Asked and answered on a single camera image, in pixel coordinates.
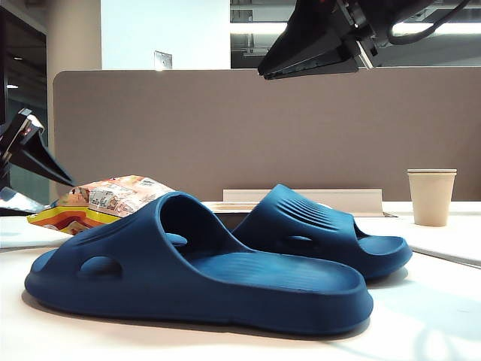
wall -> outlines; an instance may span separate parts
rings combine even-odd
[[[203,200],[224,188],[382,188],[457,168],[481,200],[481,68],[377,68],[266,81],[239,71],[68,71],[56,150],[79,184],[150,176]]]
[[[64,70],[101,68],[100,0],[48,0],[47,33],[49,145],[54,153],[53,79]],[[53,182],[50,198],[56,198]]]
[[[175,69],[229,69],[229,1],[102,0],[102,68],[154,69],[154,51]]]

ceiling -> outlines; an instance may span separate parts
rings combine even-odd
[[[460,0],[437,0],[406,23],[433,23]],[[286,22],[295,0],[231,0],[231,23]],[[481,0],[471,0],[451,23],[481,23]],[[256,68],[277,35],[231,34],[232,68]],[[402,47],[379,49],[382,66],[481,65],[481,34],[435,35]]]

ceiling light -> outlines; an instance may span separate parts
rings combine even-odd
[[[286,30],[287,23],[231,23],[231,34],[273,34]]]
[[[431,23],[399,23],[394,25],[394,35],[416,34],[426,30]],[[481,23],[446,23],[436,29],[436,35],[475,35],[481,34]]]

gray partition panel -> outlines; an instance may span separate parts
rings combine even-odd
[[[481,68],[66,71],[56,156],[79,184],[138,174],[203,200],[276,183],[408,200],[407,168],[457,168],[455,199],[480,200],[480,94]]]

snack bag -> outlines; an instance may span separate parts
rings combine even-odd
[[[50,207],[28,216],[31,224],[76,235],[126,217],[173,189],[147,177],[129,175],[72,188]]]

